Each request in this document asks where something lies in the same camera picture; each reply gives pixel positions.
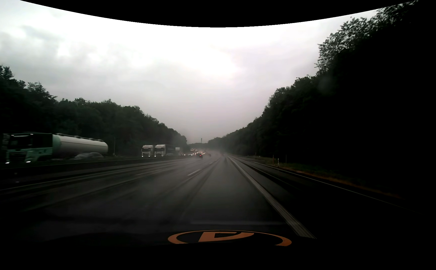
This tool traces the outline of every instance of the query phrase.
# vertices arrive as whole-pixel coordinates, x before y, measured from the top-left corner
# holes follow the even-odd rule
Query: wet road
[[[417,239],[426,227],[421,214],[213,152],[0,190],[0,241],[386,242]]]

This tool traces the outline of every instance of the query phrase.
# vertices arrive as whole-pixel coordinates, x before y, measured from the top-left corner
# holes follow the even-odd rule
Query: cloud
[[[206,142],[261,115],[276,88],[315,74],[317,44],[347,17],[184,28],[0,0],[0,65],[58,98],[138,105],[190,143]]]

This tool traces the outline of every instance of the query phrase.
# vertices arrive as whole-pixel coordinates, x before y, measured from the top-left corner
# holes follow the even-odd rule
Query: orange logo
[[[281,239],[281,242],[278,244],[275,244],[276,246],[289,246],[291,244],[291,240],[289,240],[286,237],[283,236],[277,236],[274,234],[268,234],[268,233],[264,233],[264,232],[258,232],[258,231],[246,231],[246,230],[194,230],[194,231],[187,231],[187,232],[181,232],[181,233],[177,233],[174,234],[170,237],[168,237],[168,241],[172,242],[173,244],[188,244],[188,242],[183,242],[178,240],[178,236],[185,236],[185,235],[190,235],[190,234],[199,234],[199,232],[201,233],[201,236],[198,240],[199,243],[201,242],[216,242],[216,241],[229,241],[229,240],[236,240],[236,239],[244,239],[244,240],[251,240],[248,237],[251,236],[265,236],[265,237],[261,237],[263,240],[260,239],[256,239],[258,242],[277,242],[277,240]],[[229,236],[221,236],[221,237],[217,237],[216,234],[229,234]]]

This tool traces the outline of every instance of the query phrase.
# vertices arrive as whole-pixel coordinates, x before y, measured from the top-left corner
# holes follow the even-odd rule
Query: grass
[[[300,163],[284,163],[281,160],[280,160],[281,162],[279,163],[279,166],[278,166],[277,158],[275,158],[275,160],[273,162],[273,159],[271,157],[269,157],[269,158],[263,157],[263,156],[247,156],[247,157],[251,158],[251,159],[256,159],[257,161],[261,161],[262,163],[264,163],[266,165],[274,166],[274,167],[277,167],[280,169],[284,169],[284,170],[288,170],[288,171],[292,171],[292,172],[297,172],[300,174],[309,175],[309,176],[313,176],[316,178],[321,178],[321,179],[325,179],[328,181],[341,183],[344,185],[349,185],[349,186],[360,188],[363,190],[367,190],[367,191],[371,191],[371,192],[375,192],[375,193],[380,193],[380,194],[383,194],[386,196],[402,199],[402,197],[399,194],[393,192],[392,187],[383,186],[380,183],[377,183],[374,181],[369,181],[369,180],[366,180],[363,178],[350,177],[350,176],[342,174],[340,171],[335,170],[335,169],[324,168],[324,167],[319,166],[319,165],[300,164]]]

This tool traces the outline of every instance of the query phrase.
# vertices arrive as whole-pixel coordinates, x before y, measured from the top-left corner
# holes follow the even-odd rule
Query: forest
[[[419,181],[414,177],[429,159],[424,104],[436,44],[423,31],[435,23],[431,13],[426,2],[411,1],[343,23],[319,44],[315,76],[276,89],[261,116],[208,146],[286,157],[417,193],[410,183]]]
[[[43,132],[102,139],[108,153],[141,155],[143,145],[171,144],[185,150],[186,137],[143,113],[111,100],[62,99],[41,83],[25,83],[0,65],[0,133]]]

